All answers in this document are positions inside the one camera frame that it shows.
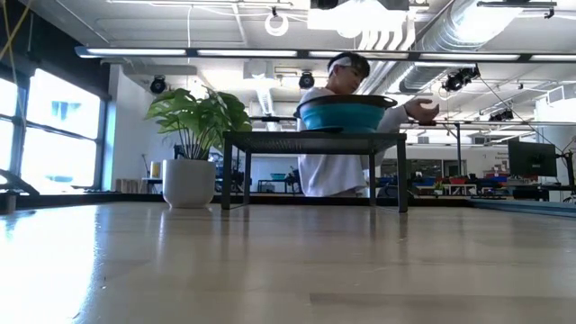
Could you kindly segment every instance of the office equipment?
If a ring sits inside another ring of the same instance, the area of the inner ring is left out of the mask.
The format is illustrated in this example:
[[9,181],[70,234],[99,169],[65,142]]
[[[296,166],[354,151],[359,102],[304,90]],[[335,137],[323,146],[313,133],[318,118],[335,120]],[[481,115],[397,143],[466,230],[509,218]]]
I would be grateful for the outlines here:
[[510,173],[515,176],[557,176],[556,148],[552,144],[510,141]]

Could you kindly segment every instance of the metal table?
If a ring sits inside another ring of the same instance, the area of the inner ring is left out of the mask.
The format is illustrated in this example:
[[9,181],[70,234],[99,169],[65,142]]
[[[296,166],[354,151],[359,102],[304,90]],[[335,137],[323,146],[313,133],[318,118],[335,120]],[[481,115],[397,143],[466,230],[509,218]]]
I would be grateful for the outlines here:
[[370,205],[376,205],[376,153],[396,145],[398,159],[398,210],[408,211],[406,180],[406,134],[334,134],[324,132],[251,131],[224,133],[224,181],[221,206],[230,209],[232,147],[246,154],[244,204],[250,203],[250,168],[252,154],[324,154],[368,156],[370,168]]

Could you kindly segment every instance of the hand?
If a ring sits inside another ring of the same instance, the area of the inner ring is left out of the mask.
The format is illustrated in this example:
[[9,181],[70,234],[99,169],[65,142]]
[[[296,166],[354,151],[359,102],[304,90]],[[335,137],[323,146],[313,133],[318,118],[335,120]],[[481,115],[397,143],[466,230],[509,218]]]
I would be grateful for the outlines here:
[[433,101],[430,99],[414,99],[410,100],[404,104],[404,109],[406,109],[406,114],[414,118],[419,122],[432,122],[438,113],[440,112],[440,105],[437,104],[436,107],[429,109],[424,108],[422,104],[432,104]]

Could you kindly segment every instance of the camera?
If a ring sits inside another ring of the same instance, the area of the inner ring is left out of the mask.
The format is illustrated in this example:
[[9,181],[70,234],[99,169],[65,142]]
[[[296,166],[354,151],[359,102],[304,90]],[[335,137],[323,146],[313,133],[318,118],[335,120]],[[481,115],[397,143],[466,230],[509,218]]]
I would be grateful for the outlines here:
[[150,84],[150,91],[152,94],[160,95],[167,88],[165,76],[154,76],[154,81]]
[[298,82],[300,89],[310,89],[314,86],[314,76],[311,72],[302,72],[300,76],[300,82]]

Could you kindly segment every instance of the teal basin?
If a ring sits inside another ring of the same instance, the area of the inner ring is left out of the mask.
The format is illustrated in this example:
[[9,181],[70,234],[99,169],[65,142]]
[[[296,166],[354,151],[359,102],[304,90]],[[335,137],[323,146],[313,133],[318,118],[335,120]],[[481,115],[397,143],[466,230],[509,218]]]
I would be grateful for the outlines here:
[[309,131],[375,132],[385,109],[395,105],[396,101],[379,95],[330,95],[302,103],[295,116]]

